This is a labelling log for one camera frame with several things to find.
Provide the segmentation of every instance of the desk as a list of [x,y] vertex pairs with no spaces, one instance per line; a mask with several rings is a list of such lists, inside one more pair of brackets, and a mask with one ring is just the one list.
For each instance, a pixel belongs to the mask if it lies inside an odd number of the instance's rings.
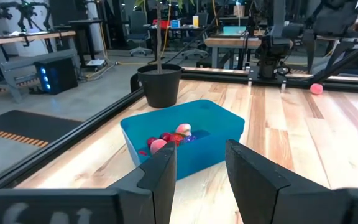
[[8,89],[11,95],[13,96],[16,103],[20,103],[22,101],[22,95],[20,94],[19,88],[17,86],[16,78],[18,75],[13,75],[12,70],[33,66],[34,62],[38,62],[41,60],[46,60],[48,58],[56,58],[56,57],[66,57],[72,58],[73,64],[76,68],[80,67],[80,64],[77,59],[77,51],[75,48],[75,44],[73,41],[73,36],[75,36],[75,32],[62,32],[62,33],[49,33],[49,34],[40,34],[40,35],[28,35],[27,39],[31,40],[42,40],[42,39],[49,39],[49,38],[57,38],[57,37],[66,37],[69,38],[69,46],[70,49],[62,50],[59,52],[51,52],[49,54],[38,55],[35,57],[27,57],[20,60],[11,60],[9,62],[6,61],[4,54],[2,53],[2,44],[9,44],[14,42],[24,42],[24,37],[8,37],[8,38],[0,38],[0,68],[2,71],[2,76],[5,78],[4,81],[0,82],[1,89]]
[[246,26],[248,23],[248,16],[240,17],[231,16],[231,17],[220,17],[219,21],[221,21],[222,26],[238,26],[240,20],[240,26]]
[[[243,117],[240,143],[281,166],[331,189],[358,187],[358,94],[181,80],[178,96],[178,104],[209,99]],[[135,168],[120,121],[153,110],[141,98],[17,188],[111,185]],[[170,223],[242,223],[225,162],[176,183]]]
[[[230,69],[233,67],[234,49],[240,49],[242,55],[242,49],[244,48],[244,38],[218,38],[209,37],[205,40],[205,45],[212,48],[212,68],[220,68],[219,66],[219,48],[230,49]],[[260,40],[257,37],[248,38],[248,49],[257,49],[260,45]]]
[[[83,19],[78,21],[68,21],[68,23],[74,28],[75,32],[79,32],[81,30],[85,31],[86,41],[89,47],[89,54],[91,55],[91,59],[95,60],[95,52],[94,52],[94,45],[93,45],[93,38],[91,33],[91,25],[92,24],[99,24],[102,23],[103,20],[101,19]],[[80,36],[75,36],[75,44],[78,51],[78,56],[80,56],[81,68],[86,68],[84,53],[81,47]]]
[[[181,28],[162,28],[161,31],[203,31],[204,27],[188,27],[182,26]],[[158,53],[157,53],[157,28],[154,26],[149,27],[150,37],[152,39],[153,52],[154,52],[154,62],[157,61]]]

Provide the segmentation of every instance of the blue plastic bin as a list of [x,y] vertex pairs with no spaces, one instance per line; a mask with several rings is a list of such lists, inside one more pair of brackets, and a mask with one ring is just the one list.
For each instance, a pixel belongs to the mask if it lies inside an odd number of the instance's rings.
[[[146,145],[148,138],[174,133],[183,123],[191,125],[192,133],[208,135],[177,147],[177,180],[224,161],[226,141],[239,141],[245,122],[209,100],[196,100],[125,118],[121,128],[135,165],[139,166],[151,156]],[[148,155],[141,155],[139,151],[146,151]]]

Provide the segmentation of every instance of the wooden tabletop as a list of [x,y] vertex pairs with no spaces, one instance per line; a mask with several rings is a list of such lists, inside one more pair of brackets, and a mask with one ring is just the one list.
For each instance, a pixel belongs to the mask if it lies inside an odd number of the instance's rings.
[[[240,142],[325,187],[358,187],[358,94],[181,80],[178,104],[209,99],[246,121]],[[145,98],[18,188],[104,188],[135,168],[120,121]],[[170,223],[241,223],[224,162],[179,180]]]
[[[75,35],[74,31],[67,31],[60,33],[62,37],[68,37]],[[28,35],[27,39],[31,40],[39,40],[39,39],[46,39],[46,38],[56,38],[59,37],[59,33],[51,33],[51,34],[40,34],[40,35]],[[8,37],[8,38],[0,38],[0,44],[8,44],[14,42],[24,42],[24,37]]]
[[[227,74],[235,74],[235,75],[248,75],[249,72],[245,70],[232,70],[232,69],[219,69],[219,68],[196,68],[196,67],[183,67],[188,71],[199,71],[199,72],[221,72]],[[286,77],[288,78],[308,78],[312,77],[310,74],[288,74]],[[352,80],[358,81],[358,77],[340,77],[340,76],[331,76],[328,77],[329,80]]]
[[[244,47],[244,38],[220,38],[208,37],[205,40],[207,47],[226,47],[226,48],[241,48]],[[259,47],[260,40],[257,37],[250,37],[248,39],[248,46],[252,48]]]

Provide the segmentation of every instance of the red fruit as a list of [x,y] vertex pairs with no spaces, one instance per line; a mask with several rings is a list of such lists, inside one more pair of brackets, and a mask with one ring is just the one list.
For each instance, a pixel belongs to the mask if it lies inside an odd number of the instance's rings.
[[143,150],[139,151],[139,154],[142,155],[142,156],[147,156],[147,153]]
[[170,133],[162,133],[160,136],[160,139],[165,140],[166,142],[169,142],[169,139],[171,138],[171,134]]
[[155,137],[149,138],[146,142],[147,146],[150,147],[155,140],[157,140],[157,138],[155,138]]
[[169,139],[169,141],[175,142],[175,144],[176,144],[177,146],[180,145],[180,143],[182,142],[182,140],[183,140],[183,136],[182,136],[181,134],[172,134],[172,135],[171,135],[171,138]]

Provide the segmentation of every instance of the black metal rail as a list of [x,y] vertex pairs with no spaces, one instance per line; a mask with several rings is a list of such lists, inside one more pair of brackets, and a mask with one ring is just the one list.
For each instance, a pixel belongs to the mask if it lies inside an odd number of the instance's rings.
[[[230,74],[227,72],[206,72],[197,70],[184,70],[182,79],[200,80],[209,82],[225,82],[247,84],[249,77],[247,75]],[[281,82],[272,82],[271,80],[252,80],[253,85],[280,86]],[[325,90],[331,91],[350,91],[358,92],[358,81],[354,80],[325,80],[322,82]],[[291,78],[287,81],[287,88],[308,88],[309,83],[304,78]],[[139,85],[137,74],[131,78],[131,92],[119,101],[108,106],[92,118],[85,121],[81,126],[72,130],[70,133],[51,143],[47,147],[40,149],[31,156],[20,161],[0,174],[0,189],[13,188],[32,174],[37,172],[43,166],[56,159],[58,156],[69,150],[76,143],[92,134],[104,123],[113,119],[120,112],[124,111],[131,104],[144,96],[144,90]]]

